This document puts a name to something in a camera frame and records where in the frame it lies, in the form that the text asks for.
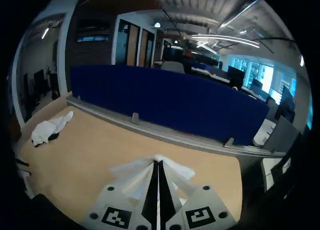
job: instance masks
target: white desk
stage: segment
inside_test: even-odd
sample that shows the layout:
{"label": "white desk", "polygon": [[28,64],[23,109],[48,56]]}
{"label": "white desk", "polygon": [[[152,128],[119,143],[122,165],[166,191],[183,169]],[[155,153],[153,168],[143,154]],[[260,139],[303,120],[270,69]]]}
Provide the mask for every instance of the white desk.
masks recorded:
{"label": "white desk", "polygon": [[256,147],[262,147],[266,143],[266,140],[269,138],[275,126],[275,123],[265,119],[253,138],[253,144]]}
{"label": "white desk", "polygon": [[[280,162],[281,159],[265,158],[261,161],[261,168],[263,172],[264,190],[267,191],[274,184],[271,169]],[[282,167],[282,173],[285,173],[290,166],[291,159],[289,159]]]}
{"label": "white desk", "polygon": [[194,67],[191,67],[191,69],[194,70],[194,71],[197,71],[199,73],[203,73],[203,74],[209,75],[213,79],[217,79],[217,80],[220,80],[220,81],[225,82],[225,83],[230,83],[230,80],[222,78],[222,77],[219,77],[216,74],[211,74],[208,70],[198,69],[198,68],[194,68]]}

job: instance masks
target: office chair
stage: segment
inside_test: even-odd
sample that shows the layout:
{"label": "office chair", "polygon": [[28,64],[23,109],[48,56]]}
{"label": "office chair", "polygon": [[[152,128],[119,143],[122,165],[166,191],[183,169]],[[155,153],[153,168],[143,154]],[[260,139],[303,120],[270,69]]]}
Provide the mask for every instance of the office chair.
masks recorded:
{"label": "office chair", "polygon": [[266,116],[266,119],[270,120],[270,121],[272,121],[274,123],[277,123],[277,120],[274,118],[274,116],[275,116],[275,114],[276,114],[276,112],[278,110],[278,105],[277,105],[276,101],[271,96],[269,96],[269,97],[267,97],[266,104],[270,108],[269,112],[268,112],[268,114]]}
{"label": "office chair", "polygon": [[173,72],[177,72],[177,73],[185,73],[183,64],[179,63],[179,62],[175,62],[175,61],[165,61],[161,65],[161,69],[173,71]]}

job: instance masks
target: black strip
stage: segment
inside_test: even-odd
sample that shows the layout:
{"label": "black strip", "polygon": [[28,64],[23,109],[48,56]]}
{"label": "black strip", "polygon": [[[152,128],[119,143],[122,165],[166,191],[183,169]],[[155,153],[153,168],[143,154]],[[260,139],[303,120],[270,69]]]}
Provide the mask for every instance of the black strip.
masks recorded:
{"label": "black strip", "polygon": [[162,9],[162,10],[163,10],[163,12],[167,15],[167,17],[169,18],[169,20],[171,21],[171,23],[173,24],[173,26],[176,28],[176,30],[179,32],[179,35],[182,37],[179,29],[177,28],[177,25],[174,24],[174,22],[172,21],[172,19],[171,19],[170,16],[168,15],[168,13],[167,13],[164,9]]}
{"label": "black strip", "polygon": [[160,192],[160,230],[166,229],[166,222],[176,214],[172,196],[168,186],[163,161],[159,162],[159,192]]}
{"label": "black strip", "polygon": [[271,53],[274,54],[274,52],[266,44],[264,44],[261,40],[259,40],[259,42],[262,43]]}
{"label": "black strip", "polygon": [[[295,40],[282,38],[282,37],[265,37],[265,38],[258,38],[258,39],[250,40],[250,41],[260,41],[260,40],[283,40],[283,41],[289,41],[289,42],[292,42],[292,43],[296,42]],[[238,45],[238,44],[241,44],[241,43],[230,44],[228,46],[221,47],[221,48],[217,49],[216,51],[228,48],[230,46]]]}
{"label": "black strip", "polygon": [[154,160],[153,164],[153,172],[141,215],[151,223],[151,229],[156,230],[158,203],[158,162]]}

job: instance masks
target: linear light fixture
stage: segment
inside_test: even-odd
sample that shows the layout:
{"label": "linear light fixture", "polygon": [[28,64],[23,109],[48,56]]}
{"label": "linear light fixture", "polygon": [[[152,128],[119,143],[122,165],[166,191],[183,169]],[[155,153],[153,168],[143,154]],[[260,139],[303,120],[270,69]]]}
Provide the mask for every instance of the linear light fixture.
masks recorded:
{"label": "linear light fixture", "polygon": [[198,43],[199,46],[201,46],[202,48],[206,49],[206,50],[209,50],[210,52],[214,53],[214,54],[217,54],[217,52],[215,52],[214,50],[210,49],[209,47],[205,46],[204,44],[200,44]]}
{"label": "linear light fixture", "polygon": [[42,39],[42,40],[43,40],[43,39],[44,39],[44,37],[46,36],[46,34],[47,34],[48,30],[49,30],[49,28],[46,28],[46,30],[44,31],[44,33],[43,33],[43,35],[42,35],[42,37],[41,37],[41,39]]}
{"label": "linear light fixture", "polygon": [[203,43],[201,43],[201,44],[205,45],[205,44],[207,44],[207,43],[209,43],[209,41],[203,42]]}
{"label": "linear light fixture", "polygon": [[171,46],[172,49],[183,50],[180,46]]}
{"label": "linear light fixture", "polygon": [[256,48],[259,47],[259,43],[251,41],[251,40],[246,40],[242,38],[237,38],[237,37],[232,37],[232,36],[220,36],[220,35],[213,35],[213,34],[202,34],[202,35],[192,35],[191,38],[194,39],[216,39],[216,40],[228,40],[228,41],[233,41],[241,44],[246,44],[250,45]]}

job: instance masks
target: brick wall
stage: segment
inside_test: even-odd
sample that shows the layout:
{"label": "brick wall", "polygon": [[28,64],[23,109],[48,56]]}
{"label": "brick wall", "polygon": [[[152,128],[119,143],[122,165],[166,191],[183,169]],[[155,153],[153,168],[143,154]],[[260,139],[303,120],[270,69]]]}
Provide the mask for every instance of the brick wall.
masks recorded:
{"label": "brick wall", "polygon": [[[77,42],[77,25],[81,19],[100,19],[110,22],[108,41]],[[71,91],[70,66],[111,64],[112,40],[116,16],[107,15],[86,9],[78,9],[70,21],[66,41],[66,82],[68,91]]]}

